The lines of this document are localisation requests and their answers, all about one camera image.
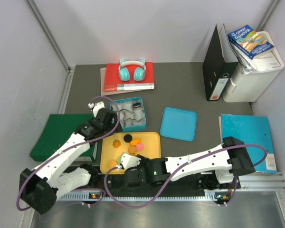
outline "green folder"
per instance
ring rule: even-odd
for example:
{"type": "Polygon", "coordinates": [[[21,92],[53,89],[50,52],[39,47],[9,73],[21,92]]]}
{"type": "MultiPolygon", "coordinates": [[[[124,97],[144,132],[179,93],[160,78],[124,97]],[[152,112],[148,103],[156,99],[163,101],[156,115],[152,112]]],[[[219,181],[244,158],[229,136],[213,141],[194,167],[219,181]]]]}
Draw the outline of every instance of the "green folder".
{"type": "MultiPolygon", "coordinates": [[[[37,162],[43,162],[58,150],[76,130],[76,128],[92,119],[93,114],[51,114],[47,124],[32,149],[30,156],[37,162]]],[[[96,158],[96,147],[91,147],[75,161],[94,162],[96,158]]]]}

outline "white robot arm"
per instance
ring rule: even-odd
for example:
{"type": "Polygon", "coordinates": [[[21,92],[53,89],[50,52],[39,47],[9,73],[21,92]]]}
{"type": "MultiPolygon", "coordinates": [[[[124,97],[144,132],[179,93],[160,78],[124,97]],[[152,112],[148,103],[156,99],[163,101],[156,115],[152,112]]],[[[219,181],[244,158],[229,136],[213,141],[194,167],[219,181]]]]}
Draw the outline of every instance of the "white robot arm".
{"type": "MultiPolygon", "coordinates": [[[[118,119],[117,114],[106,109],[103,102],[96,103],[91,108],[94,118],[81,124],[59,150],[33,169],[36,170],[38,167],[43,166],[29,179],[21,194],[21,199],[40,214],[46,213],[56,200],[64,194],[85,186],[90,181],[92,173],[85,168],[79,167],[67,174],[63,174],[63,172],[77,157],[90,148],[91,144],[87,141],[98,138],[112,130],[118,119]]],[[[119,124],[113,133],[122,130],[119,124]]],[[[25,169],[21,173],[19,188],[32,172],[25,169]]]]}
{"type": "MultiPolygon", "coordinates": [[[[66,143],[57,150],[49,159],[41,165],[31,179],[29,176],[33,171],[25,169],[20,175],[20,188],[24,181],[27,184],[21,194],[27,204],[40,214],[49,211],[56,200],[64,194],[89,183],[93,173],[86,166],[82,166],[70,173],[63,173],[71,163],[82,153],[90,148],[86,143],[91,139],[98,138],[106,132],[113,129],[117,122],[117,114],[106,109],[104,103],[97,103],[91,106],[95,118],[80,125],[66,143]]],[[[122,127],[119,124],[113,133],[121,132],[122,127]]],[[[215,171],[215,176],[220,184],[230,183],[234,176],[246,175],[255,172],[250,157],[245,148],[226,150],[216,155],[209,156],[194,163],[191,160],[198,158],[210,152],[222,149],[232,145],[243,144],[243,142],[233,138],[224,138],[224,143],[210,150],[195,153],[182,157],[165,157],[158,159],[149,159],[143,156],[131,156],[123,153],[121,164],[118,165],[125,169],[124,184],[136,185],[157,185],[165,182],[168,177],[180,165],[188,162],[189,165],[179,170],[171,181],[177,181],[188,175],[197,174],[206,171],[215,171]]]]}

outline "headphones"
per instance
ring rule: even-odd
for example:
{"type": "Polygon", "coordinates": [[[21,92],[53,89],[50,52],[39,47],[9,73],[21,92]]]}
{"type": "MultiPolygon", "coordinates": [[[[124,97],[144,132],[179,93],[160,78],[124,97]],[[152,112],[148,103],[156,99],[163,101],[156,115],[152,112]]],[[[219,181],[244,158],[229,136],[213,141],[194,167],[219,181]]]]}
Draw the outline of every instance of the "headphones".
{"type": "Polygon", "coordinates": [[[120,60],[120,65],[118,68],[118,74],[119,78],[122,81],[129,81],[130,80],[130,73],[127,68],[124,68],[127,65],[138,65],[140,67],[135,69],[134,72],[134,80],[135,81],[143,81],[144,77],[146,75],[146,60],[140,60],[140,61],[126,61],[126,60],[120,60]]]}

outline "white box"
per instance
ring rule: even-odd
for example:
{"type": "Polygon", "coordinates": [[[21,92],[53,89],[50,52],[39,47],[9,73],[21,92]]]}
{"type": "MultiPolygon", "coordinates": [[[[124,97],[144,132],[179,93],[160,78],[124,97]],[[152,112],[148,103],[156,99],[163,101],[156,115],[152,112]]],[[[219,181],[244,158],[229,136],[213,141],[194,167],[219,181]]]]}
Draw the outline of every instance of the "white box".
{"type": "MultiPolygon", "coordinates": [[[[267,32],[259,32],[259,34],[275,46],[267,32]]],[[[222,95],[226,102],[255,102],[261,96],[284,68],[284,63],[276,47],[273,48],[272,53],[280,63],[281,68],[265,73],[243,75],[238,66],[223,91],[222,95]]]]}

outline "yellow tray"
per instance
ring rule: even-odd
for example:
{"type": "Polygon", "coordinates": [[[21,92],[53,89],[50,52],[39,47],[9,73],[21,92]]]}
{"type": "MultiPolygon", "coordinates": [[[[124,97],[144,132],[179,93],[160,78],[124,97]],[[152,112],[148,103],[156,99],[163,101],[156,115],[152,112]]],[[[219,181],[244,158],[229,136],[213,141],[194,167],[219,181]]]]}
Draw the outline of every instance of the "yellow tray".
{"type": "MultiPolygon", "coordinates": [[[[106,174],[109,171],[109,162],[117,160],[122,153],[128,153],[130,144],[124,141],[124,136],[130,134],[133,139],[141,139],[141,143],[144,145],[144,149],[140,152],[136,152],[136,155],[142,155],[144,157],[153,159],[161,157],[161,140],[160,136],[156,132],[129,132],[129,133],[117,133],[103,139],[103,146],[101,149],[100,171],[106,174]],[[119,140],[121,146],[118,148],[113,147],[113,141],[119,140]]],[[[113,170],[110,174],[124,174],[124,170],[113,170]]]]}

